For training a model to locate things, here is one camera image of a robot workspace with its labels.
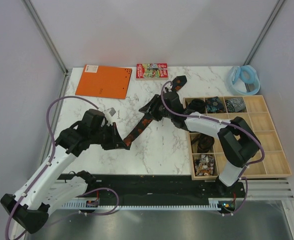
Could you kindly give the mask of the black orange floral tie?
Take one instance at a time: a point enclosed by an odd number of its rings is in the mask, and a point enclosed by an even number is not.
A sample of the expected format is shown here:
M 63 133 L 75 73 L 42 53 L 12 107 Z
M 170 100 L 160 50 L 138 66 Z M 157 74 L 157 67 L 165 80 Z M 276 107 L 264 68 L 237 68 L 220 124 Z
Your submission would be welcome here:
M 172 80 L 170 88 L 164 87 L 160 95 L 155 94 L 145 106 L 139 109 L 139 112 L 143 113 L 144 116 L 124 139 L 127 149 L 130 149 L 132 143 L 142 134 L 152 121 L 158 122 L 162 118 L 168 118 L 178 128 L 184 128 L 184 124 L 182 123 L 184 118 L 172 114 L 172 112 L 177 114 L 185 113 L 185 109 L 180 101 L 177 91 L 186 83 L 187 78 L 185 75 L 175 77 Z

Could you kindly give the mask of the brown tie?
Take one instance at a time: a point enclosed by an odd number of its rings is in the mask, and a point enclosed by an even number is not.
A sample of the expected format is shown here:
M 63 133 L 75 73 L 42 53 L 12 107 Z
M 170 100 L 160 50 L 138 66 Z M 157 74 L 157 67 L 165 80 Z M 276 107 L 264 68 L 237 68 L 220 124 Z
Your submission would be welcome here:
M 192 153 L 208 153 L 214 143 L 213 137 L 200 133 L 191 139 Z

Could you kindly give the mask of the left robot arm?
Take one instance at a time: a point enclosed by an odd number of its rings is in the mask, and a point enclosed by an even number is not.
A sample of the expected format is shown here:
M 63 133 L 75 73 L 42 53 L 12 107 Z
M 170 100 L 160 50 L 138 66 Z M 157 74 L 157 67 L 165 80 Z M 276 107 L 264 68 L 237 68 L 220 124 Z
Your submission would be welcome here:
M 87 110 L 82 120 L 64 129 L 53 141 L 51 154 L 32 177 L 14 194 L 6 193 L 0 203 L 9 215 L 8 223 L 15 220 L 25 232 L 36 233 L 43 228 L 61 205 L 74 197 L 93 196 L 96 183 L 93 176 L 81 171 L 72 180 L 56 190 L 50 188 L 62 172 L 90 145 L 100 145 L 104 150 L 128 149 L 112 117 L 114 108 L 105 111 Z

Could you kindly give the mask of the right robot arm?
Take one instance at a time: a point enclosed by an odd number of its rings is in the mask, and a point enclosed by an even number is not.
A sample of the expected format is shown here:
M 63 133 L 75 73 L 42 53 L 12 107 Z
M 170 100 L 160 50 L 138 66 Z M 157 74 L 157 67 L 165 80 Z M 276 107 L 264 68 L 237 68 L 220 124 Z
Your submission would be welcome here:
M 170 119 L 179 129 L 216 138 L 222 146 L 227 162 L 216 180 L 215 189 L 218 195 L 227 197 L 233 192 L 233 185 L 244 173 L 250 159 L 257 152 L 264 152 L 262 144 L 241 117 L 223 120 L 183 107 L 177 93 L 180 89 L 179 83 L 167 81 L 162 86 L 161 93 L 154 95 L 139 110 L 144 114 L 143 118 L 126 138 L 120 139 L 117 147 L 130 149 L 131 144 L 152 121 L 160 121 L 163 118 Z

